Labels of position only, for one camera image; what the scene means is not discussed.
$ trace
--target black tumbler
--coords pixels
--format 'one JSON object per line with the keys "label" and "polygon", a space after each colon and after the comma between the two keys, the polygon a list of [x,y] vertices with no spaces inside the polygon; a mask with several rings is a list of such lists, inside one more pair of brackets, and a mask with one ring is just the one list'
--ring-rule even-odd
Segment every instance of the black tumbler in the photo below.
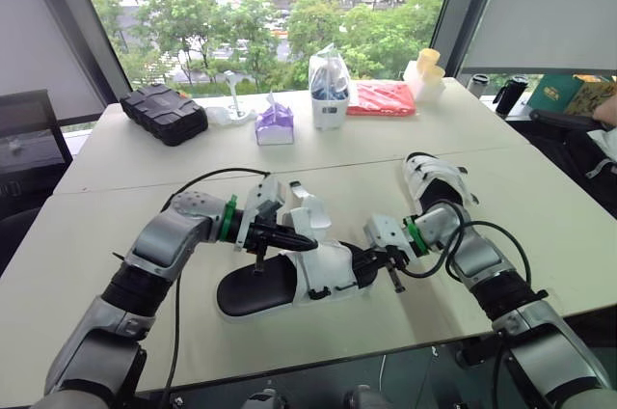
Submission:
{"label": "black tumbler", "polygon": [[529,81],[526,76],[516,75],[508,79],[497,93],[493,103],[498,103],[496,113],[505,118],[517,103],[519,97],[527,89]]}

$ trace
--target white table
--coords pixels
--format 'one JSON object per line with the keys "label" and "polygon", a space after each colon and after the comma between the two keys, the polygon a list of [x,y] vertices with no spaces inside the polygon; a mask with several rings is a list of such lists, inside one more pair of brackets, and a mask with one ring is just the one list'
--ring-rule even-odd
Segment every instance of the white table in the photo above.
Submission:
{"label": "white table", "polygon": [[[296,143],[259,147],[252,123],[212,126],[178,147],[167,147],[129,120],[118,104],[109,106],[79,152],[56,194],[181,183],[207,171],[250,166],[299,171],[402,157],[410,150],[452,153],[527,144],[523,136],[485,108],[454,79],[445,80],[439,101],[417,106],[406,118],[348,117],[341,129],[312,125],[309,93],[276,94],[295,115]],[[264,95],[241,97],[246,106],[265,109]],[[229,98],[200,103],[229,104]]]}
{"label": "white table", "polygon": [[[546,288],[561,314],[615,301],[617,227],[614,220],[531,146],[447,156],[469,170],[480,205],[472,217],[511,231],[527,250],[533,285]],[[333,218],[333,237],[365,246],[362,225],[373,212],[409,212],[400,160],[280,174],[319,195]],[[256,177],[212,180],[197,189],[243,202]],[[0,407],[30,404],[92,298],[175,185],[55,195],[45,204],[0,279]],[[521,268],[510,243],[486,234]],[[424,266],[435,262],[427,257]],[[455,340],[489,331],[490,322],[463,286],[444,272],[403,279],[394,293],[382,272],[369,294],[330,304],[287,309],[244,321],[216,311],[216,285],[253,257],[228,244],[200,245],[182,276],[181,346],[174,384],[184,385],[275,368]],[[170,293],[145,340],[148,362],[140,390],[161,388],[172,356]]]}

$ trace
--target black storage case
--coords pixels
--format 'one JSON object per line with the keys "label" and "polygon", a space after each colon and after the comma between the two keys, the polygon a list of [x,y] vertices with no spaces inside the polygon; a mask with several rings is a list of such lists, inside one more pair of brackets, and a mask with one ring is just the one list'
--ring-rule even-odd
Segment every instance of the black storage case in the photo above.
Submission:
{"label": "black storage case", "polygon": [[124,113],[167,146],[177,146],[208,128],[205,111],[163,84],[145,86],[120,99]]}

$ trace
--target red package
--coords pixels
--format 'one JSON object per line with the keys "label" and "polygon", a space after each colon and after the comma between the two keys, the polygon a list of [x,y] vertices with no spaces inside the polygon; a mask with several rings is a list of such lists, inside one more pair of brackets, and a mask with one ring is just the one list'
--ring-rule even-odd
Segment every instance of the red package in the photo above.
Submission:
{"label": "red package", "polygon": [[358,103],[349,103],[347,115],[406,117],[416,112],[412,91],[404,81],[356,81]]}

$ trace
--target yellow cup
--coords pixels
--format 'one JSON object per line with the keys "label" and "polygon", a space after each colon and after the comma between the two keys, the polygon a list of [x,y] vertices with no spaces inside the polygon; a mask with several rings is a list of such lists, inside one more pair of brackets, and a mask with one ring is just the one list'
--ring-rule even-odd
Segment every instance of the yellow cup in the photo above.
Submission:
{"label": "yellow cup", "polygon": [[417,56],[416,70],[422,74],[427,68],[434,67],[440,59],[440,53],[435,49],[422,49]]}
{"label": "yellow cup", "polygon": [[422,73],[422,81],[424,84],[437,84],[445,75],[445,70],[437,65],[427,67]]}

